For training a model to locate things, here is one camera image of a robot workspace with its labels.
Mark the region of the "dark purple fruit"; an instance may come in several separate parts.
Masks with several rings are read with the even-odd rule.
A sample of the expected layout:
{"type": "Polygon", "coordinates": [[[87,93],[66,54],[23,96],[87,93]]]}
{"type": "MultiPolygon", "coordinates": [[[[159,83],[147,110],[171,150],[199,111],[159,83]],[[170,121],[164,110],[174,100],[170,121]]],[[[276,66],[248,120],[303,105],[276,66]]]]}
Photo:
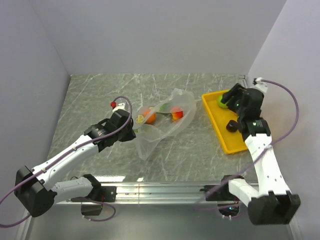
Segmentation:
{"type": "Polygon", "coordinates": [[[226,125],[226,130],[230,133],[235,133],[238,131],[238,122],[235,120],[230,120],[226,125]]]}

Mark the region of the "clear plastic bag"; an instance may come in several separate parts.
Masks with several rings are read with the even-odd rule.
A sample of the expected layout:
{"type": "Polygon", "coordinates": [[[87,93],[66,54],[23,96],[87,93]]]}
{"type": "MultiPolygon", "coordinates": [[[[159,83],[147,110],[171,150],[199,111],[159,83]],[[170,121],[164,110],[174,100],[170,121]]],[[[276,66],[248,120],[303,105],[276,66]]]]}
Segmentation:
{"type": "Polygon", "coordinates": [[[175,88],[171,95],[156,105],[147,104],[140,107],[133,114],[133,130],[136,134],[134,140],[139,158],[146,160],[160,141],[174,137],[187,128],[195,117],[197,104],[194,94],[184,89],[175,88]],[[167,112],[159,112],[160,107],[168,103],[167,112]],[[172,121],[173,111],[183,111],[183,118],[172,121]],[[146,120],[156,114],[153,124],[146,124],[146,120]],[[136,124],[136,117],[144,116],[142,124],[136,124]]]}

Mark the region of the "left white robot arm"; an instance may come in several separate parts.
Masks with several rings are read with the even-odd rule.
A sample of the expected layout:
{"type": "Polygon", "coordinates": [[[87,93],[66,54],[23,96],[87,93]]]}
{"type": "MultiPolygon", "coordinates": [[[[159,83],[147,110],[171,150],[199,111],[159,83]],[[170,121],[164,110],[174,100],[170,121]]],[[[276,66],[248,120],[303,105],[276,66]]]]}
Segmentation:
{"type": "Polygon", "coordinates": [[[111,147],[116,142],[132,141],[131,114],[115,110],[110,118],[91,125],[65,150],[46,162],[29,169],[23,166],[16,172],[14,195],[36,218],[46,213],[54,204],[74,198],[102,201],[101,183],[91,174],[75,180],[61,181],[61,177],[88,158],[111,147]]]}

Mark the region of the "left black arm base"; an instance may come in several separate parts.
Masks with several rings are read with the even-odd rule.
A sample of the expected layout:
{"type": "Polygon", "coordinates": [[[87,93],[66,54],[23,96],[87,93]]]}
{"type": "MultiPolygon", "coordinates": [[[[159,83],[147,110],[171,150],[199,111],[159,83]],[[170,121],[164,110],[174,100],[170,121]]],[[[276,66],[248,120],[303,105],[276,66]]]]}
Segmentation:
{"type": "Polygon", "coordinates": [[[111,220],[116,215],[116,208],[112,205],[116,201],[116,186],[101,186],[87,197],[75,197],[72,203],[81,203],[81,215],[93,222],[111,220]]]}

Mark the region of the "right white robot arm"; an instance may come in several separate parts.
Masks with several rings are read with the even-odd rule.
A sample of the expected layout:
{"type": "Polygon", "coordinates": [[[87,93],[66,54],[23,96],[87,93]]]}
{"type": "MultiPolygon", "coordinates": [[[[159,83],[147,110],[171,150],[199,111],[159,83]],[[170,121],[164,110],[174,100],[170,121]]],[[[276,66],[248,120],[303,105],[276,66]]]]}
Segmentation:
{"type": "Polygon", "coordinates": [[[274,153],[271,130],[261,117],[265,92],[265,87],[245,88],[237,83],[222,95],[221,103],[237,116],[226,129],[235,127],[241,133],[253,161],[258,190],[237,176],[220,187],[220,194],[226,200],[236,196],[243,202],[253,225],[287,225],[301,200],[284,180],[274,153]]]}

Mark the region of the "red fruit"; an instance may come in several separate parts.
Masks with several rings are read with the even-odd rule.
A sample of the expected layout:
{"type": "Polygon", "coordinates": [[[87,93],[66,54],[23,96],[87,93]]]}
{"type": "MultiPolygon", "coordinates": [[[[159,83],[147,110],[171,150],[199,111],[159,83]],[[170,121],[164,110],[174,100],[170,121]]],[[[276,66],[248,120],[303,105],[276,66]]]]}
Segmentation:
{"type": "Polygon", "coordinates": [[[173,122],[178,121],[184,117],[184,112],[182,110],[174,110],[171,112],[171,120],[173,122]]]}

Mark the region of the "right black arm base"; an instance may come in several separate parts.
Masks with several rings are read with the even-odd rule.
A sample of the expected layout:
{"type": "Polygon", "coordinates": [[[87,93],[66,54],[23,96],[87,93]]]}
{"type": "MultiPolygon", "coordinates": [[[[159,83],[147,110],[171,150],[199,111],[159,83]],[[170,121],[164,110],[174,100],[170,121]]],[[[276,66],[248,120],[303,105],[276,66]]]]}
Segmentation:
{"type": "Polygon", "coordinates": [[[243,203],[233,194],[229,192],[227,184],[223,185],[217,191],[210,196],[206,196],[207,202],[217,202],[217,212],[221,214],[222,218],[228,218],[229,220],[239,218],[246,212],[241,209],[244,206],[243,203]]]}

